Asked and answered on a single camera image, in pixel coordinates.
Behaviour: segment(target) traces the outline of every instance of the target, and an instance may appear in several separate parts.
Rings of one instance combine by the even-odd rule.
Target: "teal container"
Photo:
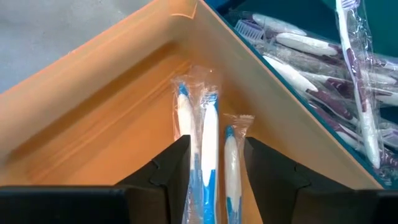
[[[294,24],[302,29],[305,29],[315,35],[325,37],[331,41],[340,43],[340,35],[337,28],[336,14],[334,10],[334,0],[206,0],[206,2],[217,11],[217,13],[224,18],[228,24],[231,18],[228,17],[229,10],[234,11],[250,11],[258,12],[267,16],[275,17],[277,19]],[[398,57],[398,29],[393,26],[391,21],[398,21],[398,14],[390,13],[392,8],[387,5],[387,0],[367,0],[366,13],[368,22],[373,36],[373,49],[375,53],[384,54],[392,57]],[[252,48],[246,41],[244,41],[249,48]],[[262,60],[265,65],[269,66],[265,60]],[[292,91],[292,93],[300,98],[298,94],[294,93],[292,87],[289,86],[283,79],[281,82]],[[300,100],[304,106],[313,113],[309,105]],[[349,147],[337,134],[325,124],[320,117],[313,113],[313,115],[320,120],[322,124],[329,130],[332,135],[347,149],[347,151],[371,174],[376,180],[385,188],[398,189],[398,183],[393,183],[392,187],[388,187],[376,175],[373,168],[368,164],[365,158],[359,156],[354,149]],[[398,108],[389,107],[382,108],[381,116],[385,119],[398,123]]]

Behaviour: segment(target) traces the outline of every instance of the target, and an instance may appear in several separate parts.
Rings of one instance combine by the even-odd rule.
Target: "toothbrush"
[[[225,139],[225,187],[228,223],[240,224],[242,223],[241,168],[238,145],[236,144],[232,126],[226,127]]]
[[[275,19],[262,14],[254,13],[251,19],[259,24],[264,29],[270,29],[274,32],[288,32],[298,35],[307,35],[307,33],[295,25],[289,24],[279,19]]]
[[[336,132],[336,134],[342,138],[342,140],[345,143],[347,143],[353,149],[366,155],[365,150],[362,147],[363,140],[362,140],[361,136],[358,136],[355,132],[353,132],[346,126],[343,126],[339,122],[335,121],[328,113],[326,113],[323,109],[318,107],[316,104],[309,102],[309,105]],[[388,149],[384,149],[384,151],[383,151],[382,149],[378,148],[377,153],[379,153],[379,155],[381,157],[382,165],[398,167],[398,158],[393,152],[391,152]]]
[[[263,55],[263,57],[301,95],[304,94],[304,97],[309,96],[313,100],[325,105],[332,112],[334,112],[334,114],[339,116],[341,119],[350,122],[351,124],[356,124],[358,122],[358,120],[346,109],[344,104],[342,104],[338,100],[333,99],[330,94],[319,90],[314,84],[312,84],[312,82],[303,77],[299,71],[297,71],[290,65],[279,62],[266,55]]]
[[[340,46],[302,35],[281,33],[276,35],[276,41],[286,47],[317,56],[326,55],[332,57],[341,55]]]
[[[300,72],[300,74],[309,80],[315,80],[322,83],[331,91],[336,90],[343,98],[354,98],[354,85],[351,81],[342,78],[330,77],[327,75],[312,74],[309,72]],[[375,98],[381,103],[391,106],[398,106],[398,93],[375,87],[371,87],[371,90],[374,92]]]
[[[264,30],[255,23],[240,19],[235,25],[235,30],[239,32],[239,34],[241,34],[251,45],[265,44],[262,39],[264,36]]]
[[[198,147],[193,109],[187,87],[183,83],[180,83],[178,86],[177,110],[180,134],[189,134],[191,139],[189,178],[189,187],[191,189],[189,192],[193,194],[193,204],[197,212],[199,212],[201,202],[200,150]]]
[[[302,71],[316,74],[341,74],[341,76],[348,74],[345,67],[337,66],[329,61],[326,63],[323,58],[316,58],[278,43],[266,49],[266,52]]]
[[[203,223],[217,223],[218,170],[218,95],[205,96],[205,118],[201,142],[201,171],[203,181]]]
[[[373,108],[370,99],[366,96],[366,90],[364,88],[364,82],[369,80],[369,76],[361,72],[359,59],[356,58],[351,48],[351,42],[348,36],[348,13],[353,13],[353,10],[359,5],[360,0],[336,0],[341,45],[343,47],[343,55],[349,74],[354,83],[354,96],[359,120],[361,122],[366,156],[371,161],[372,165],[378,169],[380,168],[378,133],[373,118]]]

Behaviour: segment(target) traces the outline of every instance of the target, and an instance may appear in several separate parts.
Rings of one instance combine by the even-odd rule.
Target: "white toothbrush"
[[[297,34],[281,33],[276,35],[276,41],[286,47],[317,56],[337,56],[341,53],[338,45]]]
[[[319,90],[312,82],[303,77],[299,71],[286,63],[279,62],[273,58],[263,55],[264,59],[274,67],[283,78],[291,84],[298,93],[309,96],[311,99],[325,105],[341,119],[356,124],[358,120],[346,109],[343,103],[333,99],[330,94]]]
[[[187,87],[180,83],[178,86],[177,98],[178,126],[180,134],[189,134],[191,138],[190,155],[190,181],[189,186],[193,194],[194,206],[199,212],[201,201],[201,181],[200,181],[200,149],[193,116],[193,109],[189,99]]]
[[[363,149],[363,140],[361,136],[357,135],[346,126],[335,121],[328,113],[326,113],[316,104],[312,102],[309,102],[308,104],[317,112],[317,114],[319,114],[323,118],[323,120],[336,132],[336,134],[338,134],[342,138],[345,143],[347,143],[353,149],[366,155],[366,151]],[[378,149],[378,153],[380,154],[382,165],[398,167],[398,159],[393,152],[388,149]]]
[[[218,180],[218,95],[206,95],[205,118],[201,142],[203,180],[203,223],[217,223],[216,199]]]
[[[225,188],[226,211],[229,224],[242,223],[242,186],[241,167],[239,164],[238,145],[232,126],[227,126],[225,131]]]
[[[271,29],[274,32],[288,32],[291,34],[306,35],[307,33],[295,25],[289,24],[279,19],[275,19],[262,14],[254,13],[252,20],[264,29]]]
[[[361,72],[359,59],[356,58],[351,47],[348,35],[349,30],[347,27],[347,14],[353,13],[353,9],[356,9],[359,5],[360,0],[336,0],[341,46],[343,48],[343,55],[349,74],[354,83],[354,97],[359,120],[361,122],[366,157],[371,161],[372,165],[378,169],[380,168],[378,133],[374,121],[371,100],[366,95],[366,89],[364,87],[364,82],[369,81],[369,76],[367,73]]]
[[[240,19],[236,25],[235,30],[239,32],[251,45],[264,45],[264,30],[247,20]]]

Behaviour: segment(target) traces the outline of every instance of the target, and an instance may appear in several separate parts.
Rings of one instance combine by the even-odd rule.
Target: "plastic-wrapped toothbrush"
[[[310,81],[315,80],[322,83],[331,91],[336,90],[343,98],[354,98],[354,85],[351,81],[342,78],[330,77],[327,75],[317,75],[309,72],[300,72],[300,74]],[[389,89],[389,85],[380,85],[379,87],[381,88],[371,87],[372,91],[374,92],[374,97],[385,105],[398,106],[398,92],[396,92],[395,89],[395,91],[393,91],[393,88]]]
[[[224,157],[228,223],[240,224],[242,223],[241,167],[239,164],[238,144],[236,143],[232,126],[226,127]]]
[[[361,154],[366,155],[366,151],[363,148],[363,140],[361,136],[357,135],[354,131],[350,130],[346,126],[335,121],[327,112],[318,107],[315,103],[309,102],[309,105],[317,112],[319,116],[353,149],[357,150]],[[381,157],[381,165],[398,168],[398,157],[391,151],[385,149],[377,149]]]
[[[366,156],[374,167],[379,168],[379,140],[373,114],[373,101],[371,94],[367,93],[369,90],[365,87],[365,84],[370,82],[369,75],[366,72],[361,71],[361,60],[365,59],[360,58],[360,55],[356,54],[351,45],[353,42],[361,45],[359,43],[361,41],[359,38],[361,37],[356,37],[357,39],[355,41],[352,41],[349,37],[349,29],[352,29],[352,23],[356,18],[356,9],[359,7],[360,3],[360,0],[336,0],[336,10],[343,55],[354,84],[354,97],[356,107],[358,109],[359,120],[361,122]]]
[[[215,224],[218,180],[218,94],[206,94],[202,105],[205,109],[201,142],[203,223]]]
[[[192,104],[189,99],[188,89],[183,83],[178,85],[177,114],[180,135],[189,134],[191,139],[189,192],[192,193],[193,204],[196,208],[196,212],[200,213],[200,149],[198,147],[197,129],[195,125]]]
[[[226,188],[226,211],[228,224],[241,224],[243,190],[241,185],[241,156],[246,132],[254,121],[248,114],[224,114],[228,124],[225,128],[224,172]]]
[[[358,122],[358,120],[347,110],[342,102],[333,99],[329,93],[319,90],[318,87],[316,87],[312,82],[303,77],[298,70],[271,57],[265,55],[263,55],[263,57],[301,95],[325,105],[332,112],[334,112],[334,114],[339,116],[341,119],[350,122],[351,124],[356,124]]]

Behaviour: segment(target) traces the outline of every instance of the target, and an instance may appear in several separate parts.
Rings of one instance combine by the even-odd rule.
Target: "blue and white toothbrush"
[[[193,116],[193,109],[189,99],[187,87],[180,83],[178,86],[177,114],[180,135],[189,134],[191,137],[190,179],[189,187],[193,194],[193,203],[197,213],[201,207],[201,175],[200,175],[200,149]]]
[[[234,129],[227,126],[225,130],[225,187],[226,211],[228,224],[242,223],[242,186],[241,167],[239,164],[239,151],[236,143]]]
[[[218,94],[206,95],[205,118],[201,142],[201,171],[203,180],[203,223],[217,223],[218,176]]]

